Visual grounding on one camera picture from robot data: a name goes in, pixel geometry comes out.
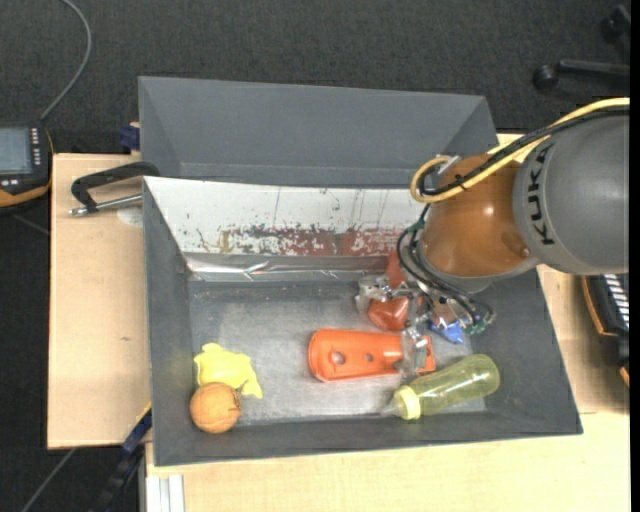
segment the black metal clamp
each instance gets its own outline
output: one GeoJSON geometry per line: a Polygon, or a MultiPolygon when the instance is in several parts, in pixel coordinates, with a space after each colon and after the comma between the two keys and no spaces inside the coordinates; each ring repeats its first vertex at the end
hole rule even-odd
{"type": "Polygon", "coordinates": [[[128,180],[136,176],[160,176],[160,170],[149,162],[134,162],[78,178],[71,185],[71,193],[84,206],[69,210],[69,214],[75,216],[87,215],[107,208],[118,208],[140,201],[142,194],[97,203],[89,194],[89,190],[92,188],[128,180]]]}

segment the yellow cable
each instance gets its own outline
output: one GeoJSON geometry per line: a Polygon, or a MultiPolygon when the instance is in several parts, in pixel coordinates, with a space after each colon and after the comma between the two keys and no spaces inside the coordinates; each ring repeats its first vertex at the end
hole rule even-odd
{"type": "MultiPolygon", "coordinates": [[[[573,112],[558,119],[556,122],[552,123],[549,126],[555,126],[557,124],[563,123],[565,121],[569,121],[571,119],[575,119],[576,117],[580,117],[585,114],[589,114],[591,112],[595,112],[596,110],[600,110],[603,108],[609,108],[609,107],[615,107],[615,106],[628,106],[630,105],[630,103],[631,103],[630,99],[626,97],[596,101],[595,103],[591,103],[577,110],[574,110],[573,112]]],[[[420,167],[420,169],[418,169],[415,172],[415,174],[413,175],[413,178],[411,179],[411,185],[410,185],[411,188],[409,189],[409,191],[411,192],[411,197],[413,197],[413,199],[415,199],[420,203],[436,203],[438,201],[444,201],[445,199],[453,197],[459,194],[460,192],[463,192],[473,187],[474,185],[480,183],[482,180],[484,180],[488,176],[491,176],[493,173],[495,173],[498,169],[501,169],[502,167],[504,167],[508,162],[512,160],[516,160],[518,157],[520,157],[525,153],[529,153],[535,146],[540,144],[547,137],[548,135],[543,135],[539,139],[534,140],[533,142],[518,149],[517,151],[514,151],[510,155],[498,160],[496,163],[487,167],[484,171],[482,171],[477,176],[474,176],[473,178],[469,178],[467,181],[465,181],[464,186],[453,187],[445,192],[432,195],[432,196],[423,196],[423,195],[420,195],[420,193],[418,192],[418,182],[422,178],[423,174],[426,173],[429,169],[431,169],[434,165],[439,165],[441,163],[446,162],[448,160],[448,157],[440,156],[432,160],[429,160],[426,164],[424,164],[422,167],[420,167]]],[[[488,154],[495,154],[511,143],[512,142],[506,142],[500,146],[497,146],[496,148],[493,148],[492,150],[488,151],[488,154]]]]}

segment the bottle cap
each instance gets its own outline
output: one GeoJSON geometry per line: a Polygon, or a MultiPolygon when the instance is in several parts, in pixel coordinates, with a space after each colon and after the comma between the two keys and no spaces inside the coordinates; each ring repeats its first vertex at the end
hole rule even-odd
{"type": "Polygon", "coordinates": [[[417,420],[420,417],[420,399],[409,386],[401,386],[393,394],[393,398],[398,402],[398,405],[400,403],[404,405],[404,407],[399,407],[400,417],[403,420],[417,420]]]}

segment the kuka logo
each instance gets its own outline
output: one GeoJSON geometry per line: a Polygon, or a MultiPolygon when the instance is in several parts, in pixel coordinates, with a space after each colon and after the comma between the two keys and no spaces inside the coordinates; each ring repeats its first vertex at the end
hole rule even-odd
{"type": "Polygon", "coordinates": [[[540,167],[529,173],[530,181],[529,188],[527,189],[527,200],[529,201],[529,210],[531,211],[529,218],[531,219],[533,229],[535,229],[536,233],[540,235],[540,241],[544,245],[553,245],[555,242],[549,236],[547,224],[542,216],[542,207],[540,206],[540,184],[538,183],[538,179],[540,178],[540,174],[542,174],[542,168],[544,166],[544,160],[547,156],[547,152],[553,146],[554,144],[550,144],[540,151],[536,157],[536,162],[540,164],[540,167]]]}

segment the chair wheel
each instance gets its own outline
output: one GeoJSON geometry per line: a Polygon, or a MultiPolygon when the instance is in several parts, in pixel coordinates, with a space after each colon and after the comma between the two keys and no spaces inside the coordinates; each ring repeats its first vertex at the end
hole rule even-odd
{"type": "Polygon", "coordinates": [[[549,91],[558,85],[558,75],[553,66],[545,64],[533,73],[533,85],[539,91],[549,91]]]}
{"type": "Polygon", "coordinates": [[[600,34],[602,34],[602,39],[607,43],[615,43],[622,35],[622,32],[620,25],[611,17],[604,18],[600,22],[600,34]]]}

